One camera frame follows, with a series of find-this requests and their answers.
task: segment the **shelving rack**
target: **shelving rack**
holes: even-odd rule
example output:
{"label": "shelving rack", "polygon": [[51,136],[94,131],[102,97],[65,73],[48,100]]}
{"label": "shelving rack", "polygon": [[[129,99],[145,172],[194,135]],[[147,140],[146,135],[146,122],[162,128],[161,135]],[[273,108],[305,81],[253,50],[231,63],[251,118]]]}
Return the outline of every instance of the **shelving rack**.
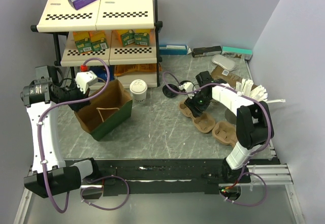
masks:
{"label": "shelving rack", "polygon": [[[148,87],[160,86],[159,31],[163,22],[158,20],[157,0],[98,0],[86,7],[75,10],[68,0],[48,0],[33,32],[52,34],[56,66],[70,67],[75,78],[74,67],[78,67],[91,57],[98,57],[109,65],[156,64],[156,72],[132,72],[117,77],[125,88],[134,79],[143,79]],[[135,44],[122,47],[112,30],[115,29],[154,29],[149,47]],[[79,54],[74,43],[73,31],[105,30],[109,48],[97,52]],[[66,36],[67,43],[61,58],[59,35]],[[91,61],[89,66],[101,66],[99,61]],[[98,89],[97,83],[91,89]]]}

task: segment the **robotic arm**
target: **robotic arm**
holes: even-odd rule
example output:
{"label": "robotic arm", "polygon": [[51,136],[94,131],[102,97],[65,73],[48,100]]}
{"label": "robotic arm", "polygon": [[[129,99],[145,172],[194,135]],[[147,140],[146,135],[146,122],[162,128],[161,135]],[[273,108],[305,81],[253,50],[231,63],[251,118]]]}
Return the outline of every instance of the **robotic arm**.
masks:
{"label": "robotic arm", "polygon": [[[230,87],[223,79],[213,80],[208,71],[199,73],[196,80],[199,87],[208,83],[219,83]],[[191,92],[194,87],[191,82],[185,82],[179,86],[179,89]],[[223,161],[223,176],[225,179],[230,179],[238,175],[251,154],[265,144],[268,137],[268,126],[259,105],[221,86],[207,86],[198,92],[190,93],[185,105],[191,110],[194,117],[198,117],[208,108],[212,99],[224,104],[237,116],[238,142],[230,155]],[[270,119],[271,138],[273,138],[274,131],[268,105],[263,101],[260,104],[265,108]]]}
{"label": "robotic arm", "polygon": [[[46,164],[49,169],[47,176],[53,195],[78,189],[85,177],[99,176],[98,166],[93,158],[87,158],[66,167],[58,147],[58,108],[51,110],[43,121],[42,139],[46,162],[41,162],[38,143],[39,117],[57,103],[87,98],[88,88],[96,83],[97,76],[91,71],[81,72],[77,74],[75,81],[72,80],[69,87],[61,88],[55,67],[38,67],[36,75],[36,80],[24,87],[20,95],[30,118],[34,143],[32,175],[25,177],[24,185],[40,197],[47,198],[42,164]],[[73,104],[70,108],[78,111],[89,104],[89,101]]]}

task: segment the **white cup lid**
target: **white cup lid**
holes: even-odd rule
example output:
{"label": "white cup lid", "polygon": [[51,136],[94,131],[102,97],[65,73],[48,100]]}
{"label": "white cup lid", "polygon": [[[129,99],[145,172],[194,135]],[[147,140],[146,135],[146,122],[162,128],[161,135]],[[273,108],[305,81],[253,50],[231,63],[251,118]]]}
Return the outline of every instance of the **white cup lid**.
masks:
{"label": "white cup lid", "polygon": [[130,84],[132,93],[143,93],[147,90],[147,84],[142,79],[136,79]]}

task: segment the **open cardboard bin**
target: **open cardboard bin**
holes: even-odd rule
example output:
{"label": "open cardboard bin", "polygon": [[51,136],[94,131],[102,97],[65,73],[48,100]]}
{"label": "open cardboard bin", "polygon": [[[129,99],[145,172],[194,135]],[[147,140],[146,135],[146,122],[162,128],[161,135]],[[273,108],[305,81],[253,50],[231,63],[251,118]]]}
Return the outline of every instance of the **open cardboard bin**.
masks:
{"label": "open cardboard bin", "polygon": [[111,81],[106,90],[90,103],[75,115],[82,129],[97,141],[131,116],[132,97],[118,80]]}

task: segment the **black lid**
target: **black lid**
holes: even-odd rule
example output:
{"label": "black lid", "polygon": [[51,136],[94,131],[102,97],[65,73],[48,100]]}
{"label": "black lid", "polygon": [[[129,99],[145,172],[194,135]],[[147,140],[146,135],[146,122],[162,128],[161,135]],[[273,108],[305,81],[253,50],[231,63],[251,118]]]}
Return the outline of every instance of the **black lid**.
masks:
{"label": "black lid", "polygon": [[[170,88],[172,88],[173,90],[179,92],[179,89],[176,85],[169,83],[168,84]],[[178,94],[172,92],[169,88],[167,88],[167,86],[165,85],[164,87],[162,87],[162,92],[164,93],[164,95],[168,98],[174,98],[176,97]]]}

